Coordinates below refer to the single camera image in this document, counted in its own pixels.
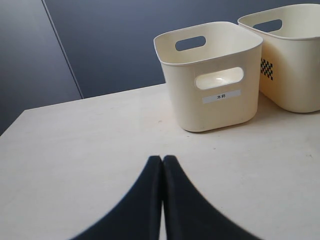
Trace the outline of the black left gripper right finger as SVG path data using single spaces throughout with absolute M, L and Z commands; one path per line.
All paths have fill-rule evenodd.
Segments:
M 163 159 L 164 217 L 168 240 L 251 240 L 253 235 L 214 208 L 187 177 L 178 159 Z

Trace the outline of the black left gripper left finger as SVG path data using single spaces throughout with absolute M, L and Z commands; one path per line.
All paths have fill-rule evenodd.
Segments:
M 74 240 L 158 240 L 163 200 L 163 162 L 150 156 L 135 183 L 105 216 Z

